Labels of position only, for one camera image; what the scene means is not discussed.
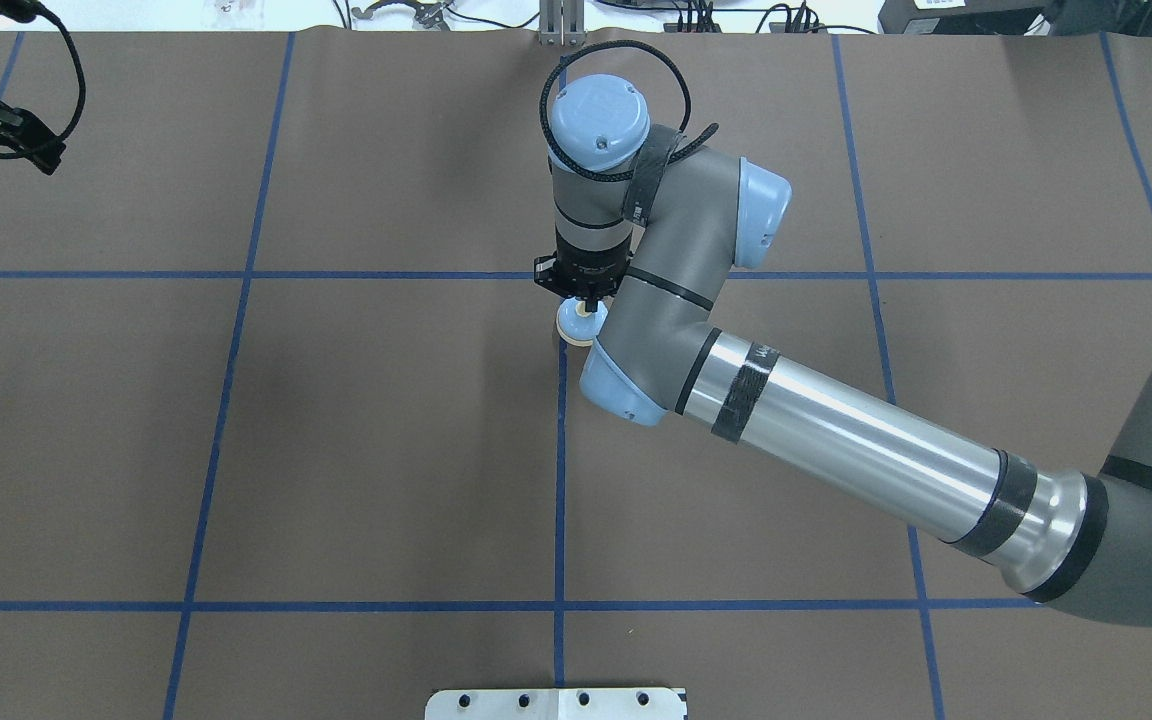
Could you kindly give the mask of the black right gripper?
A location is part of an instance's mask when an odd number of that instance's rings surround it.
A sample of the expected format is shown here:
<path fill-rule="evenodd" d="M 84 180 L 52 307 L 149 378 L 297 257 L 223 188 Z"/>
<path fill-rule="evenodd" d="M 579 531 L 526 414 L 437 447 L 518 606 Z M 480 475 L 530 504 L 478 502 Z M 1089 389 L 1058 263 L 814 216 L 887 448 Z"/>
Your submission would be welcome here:
<path fill-rule="evenodd" d="M 599 300 L 616 295 L 632 256 L 630 240 L 602 250 L 558 240 L 556 251 L 535 259 L 535 285 L 561 300 L 579 300 L 579 316 L 594 316 Z"/>

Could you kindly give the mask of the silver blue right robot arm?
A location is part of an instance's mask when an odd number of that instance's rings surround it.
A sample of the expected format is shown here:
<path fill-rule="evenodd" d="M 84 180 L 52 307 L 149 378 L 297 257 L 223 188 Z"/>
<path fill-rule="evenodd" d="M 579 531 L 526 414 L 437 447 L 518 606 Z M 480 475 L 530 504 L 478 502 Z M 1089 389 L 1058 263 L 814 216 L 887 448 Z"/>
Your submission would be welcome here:
<path fill-rule="evenodd" d="M 1152 626 L 1152 373 L 1097 473 L 1043 471 L 710 324 L 768 253 L 791 185 L 655 126 L 626 78 L 545 83 L 556 251 L 535 282 L 588 348 L 579 388 L 653 427 L 689 416 L 1000 571 L 1076 617 Z"/>

